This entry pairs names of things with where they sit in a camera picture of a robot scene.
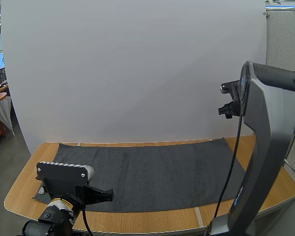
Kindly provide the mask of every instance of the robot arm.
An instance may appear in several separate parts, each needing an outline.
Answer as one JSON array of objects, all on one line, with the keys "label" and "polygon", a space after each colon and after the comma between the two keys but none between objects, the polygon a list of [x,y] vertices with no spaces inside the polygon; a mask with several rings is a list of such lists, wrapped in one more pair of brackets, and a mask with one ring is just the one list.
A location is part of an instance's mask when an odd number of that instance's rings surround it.
[{"label": "robot arm", "polygon": [[222,84],[233,102],[219,109],[242,115],[256,133],[246,174],[228,214],[214,218],[206,235],[254,235],[253,219],[265,201],[295,137],[295,72],[247,61],[239,81]]}]

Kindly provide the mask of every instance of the screw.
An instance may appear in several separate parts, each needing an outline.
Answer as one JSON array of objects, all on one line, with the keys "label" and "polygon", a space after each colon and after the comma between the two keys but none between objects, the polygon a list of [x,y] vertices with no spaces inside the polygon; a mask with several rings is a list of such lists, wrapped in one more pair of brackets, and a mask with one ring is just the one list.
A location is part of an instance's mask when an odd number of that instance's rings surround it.
[{"label": "screw", "polygon": [[50,214],[49,213],[46,213],[46,214],[44,214],[44,219],[48,219],[49,217],[50,217]]}]

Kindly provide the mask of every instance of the office desk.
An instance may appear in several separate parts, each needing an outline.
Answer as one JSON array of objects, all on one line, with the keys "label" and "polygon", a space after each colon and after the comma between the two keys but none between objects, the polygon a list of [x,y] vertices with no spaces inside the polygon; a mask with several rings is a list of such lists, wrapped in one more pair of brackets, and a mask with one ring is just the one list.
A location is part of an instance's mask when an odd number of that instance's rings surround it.
[{"label": "office desk", "polygon": [[[101,147],[131,147],[131,146],[163,146],[202,141],[183,141],[166,143],[134,143],[134,144],[80,144],[81,146]],[[230,148],[234,150],[236,138],[226,138]],[[241,137],[237,150],[237,159],[246,170],[255,143],[254,136]],[[46,208],[32,197],[35,196],[41,181],[35,179],[36,164],[40,161],[53,161],[58,150],[59,143],[44,143],[36,150],[30,158],[17,180],[13,184],[4,206],[8,211],[30,218],[38,219]],[[257,217],[269,214],[288,205],[295,199],[295,182],[284,168],[280,173],[262,205]],[[218,215],[229,211],[233,200],[221,203]],[[193,207],[179,210],[156,211],[156,212],[134,212],[134,213],[107,213],[87,211],[88,225],[92,231],[110,233],[155,233],[169,232],[170,234],[200,234],[214,216],[216,204]],[[85,230],[82,214],[79,215],[75,229]]]}]

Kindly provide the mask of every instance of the white wall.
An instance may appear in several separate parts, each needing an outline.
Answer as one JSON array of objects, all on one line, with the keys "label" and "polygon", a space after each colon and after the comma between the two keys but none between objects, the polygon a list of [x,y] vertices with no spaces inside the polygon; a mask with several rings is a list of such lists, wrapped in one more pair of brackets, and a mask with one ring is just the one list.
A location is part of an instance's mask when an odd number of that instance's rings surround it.
[{"label": "white wall", "polygon": [[263,0],[76,4],[2,6],[5,68],[31,153],[43,142],[236,135],[238,119],[217,114],[231,100],[219,87],[246,60],[265,63]]},{"label": "white wall", "polygon": [[[295,12],[270,11],[267,20],[267,60],[268,65],[295,70]],[[295,169],[295,140],[288,162]],[[285,165],[295,181],[295,175]],[[294,235],[295,236],[295,201],[286,210],[267,236]]]}]

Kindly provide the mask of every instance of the gray mat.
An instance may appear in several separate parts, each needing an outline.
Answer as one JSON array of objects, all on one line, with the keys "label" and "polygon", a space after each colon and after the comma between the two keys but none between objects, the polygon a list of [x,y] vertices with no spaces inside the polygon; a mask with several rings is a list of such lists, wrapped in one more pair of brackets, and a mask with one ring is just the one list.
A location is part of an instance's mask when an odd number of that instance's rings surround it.
[{"label": "gray mat", "polygon": [[[232,159],[225,139],[160,147],[74,147],[60,144],[54,162],[92,166],[90,186],[114,189],[112,202],[90,211],[142,212],[216,203]],[[236,160],[223,200],[234,198],[244,169]],[[35,199],[49,203],[48,194]]]}]

